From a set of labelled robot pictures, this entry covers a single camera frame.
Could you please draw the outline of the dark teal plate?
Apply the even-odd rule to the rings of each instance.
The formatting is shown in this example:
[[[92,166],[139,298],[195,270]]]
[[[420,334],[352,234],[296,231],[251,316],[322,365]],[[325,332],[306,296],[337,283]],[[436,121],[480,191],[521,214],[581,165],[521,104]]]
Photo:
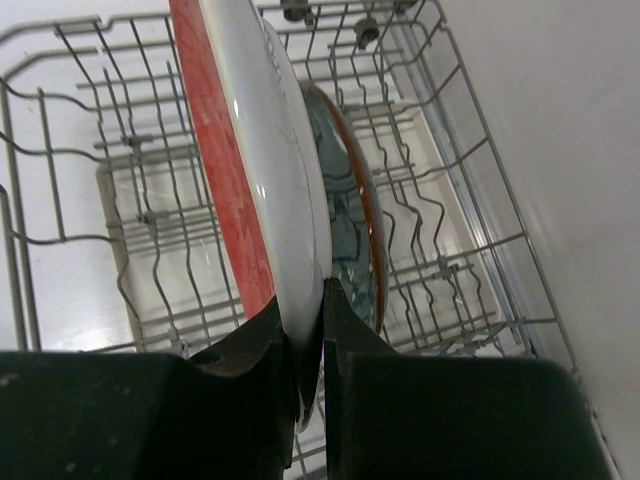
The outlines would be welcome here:
[[[354,312],[375,332],[389,295],[382,209],[364,151],[345,116],[316,84],[301,83],[318,150],[332,235],[332,276]]]

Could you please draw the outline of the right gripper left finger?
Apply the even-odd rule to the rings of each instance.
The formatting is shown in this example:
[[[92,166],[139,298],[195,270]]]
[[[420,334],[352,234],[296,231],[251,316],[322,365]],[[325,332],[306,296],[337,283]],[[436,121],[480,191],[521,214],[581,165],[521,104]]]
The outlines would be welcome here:
[[[297,400],[278,306],[191,358],[5,352],[5,479],[279,479]]]

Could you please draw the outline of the red plate blue flower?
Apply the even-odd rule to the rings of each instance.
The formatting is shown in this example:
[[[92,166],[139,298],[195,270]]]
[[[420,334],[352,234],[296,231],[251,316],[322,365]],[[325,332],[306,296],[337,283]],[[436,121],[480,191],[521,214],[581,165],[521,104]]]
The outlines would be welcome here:
[[[170,5],[186,102],[248,318],[277,308],[298,429],[314,409],[332,241],[317,147],[294,68],[251,1]]]

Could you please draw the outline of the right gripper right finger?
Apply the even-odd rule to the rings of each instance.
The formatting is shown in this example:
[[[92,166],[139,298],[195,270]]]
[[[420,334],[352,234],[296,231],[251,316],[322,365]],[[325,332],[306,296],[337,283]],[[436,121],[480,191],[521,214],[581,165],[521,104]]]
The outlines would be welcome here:
[[[326,456],[332,479],[608,479],[584,399],[531,358],[397,353],[324,286]]]

